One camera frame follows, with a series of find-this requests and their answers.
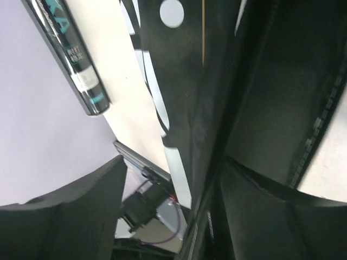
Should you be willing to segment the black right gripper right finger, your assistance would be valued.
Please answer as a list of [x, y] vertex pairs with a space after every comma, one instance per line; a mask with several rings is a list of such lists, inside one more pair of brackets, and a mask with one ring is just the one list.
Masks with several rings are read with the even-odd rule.
[[220, 184], [236, 259], [346, 259], [346, 203], [289, 188], [232, 159]]

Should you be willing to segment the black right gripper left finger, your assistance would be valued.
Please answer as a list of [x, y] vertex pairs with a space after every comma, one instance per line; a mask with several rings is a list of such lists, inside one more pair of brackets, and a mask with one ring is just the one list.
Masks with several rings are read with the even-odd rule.
[[111, 259], [126, 174], [119, 155], [53, 192], [1, 206], [1, 259]]

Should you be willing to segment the black racket bag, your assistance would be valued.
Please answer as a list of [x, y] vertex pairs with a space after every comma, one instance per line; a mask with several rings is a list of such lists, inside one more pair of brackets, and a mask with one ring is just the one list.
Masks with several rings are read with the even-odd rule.
[[177, 198], [190, 200], [176, 259], [236, 259], [221, 167], [298, 190], [346, 89], [346, 1], [122, 5]]

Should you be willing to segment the black shuttlecock tube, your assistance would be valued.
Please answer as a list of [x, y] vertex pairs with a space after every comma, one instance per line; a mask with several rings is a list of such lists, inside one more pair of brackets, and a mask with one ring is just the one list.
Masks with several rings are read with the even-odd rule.
[[98, 116], [110, 100], [65, 1], [23, 1], [88, 116]]

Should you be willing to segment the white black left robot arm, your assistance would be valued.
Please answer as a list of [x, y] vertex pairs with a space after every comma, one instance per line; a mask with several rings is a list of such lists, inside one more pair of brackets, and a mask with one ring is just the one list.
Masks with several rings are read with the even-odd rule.
[[130, 227], [129, 233], [142, 228], [156, 218], [157, 208], [168, 198], [170, 193], [162, 186], [153, 184], [144, 192], [136, 190], [121, 205], [121, 217]]

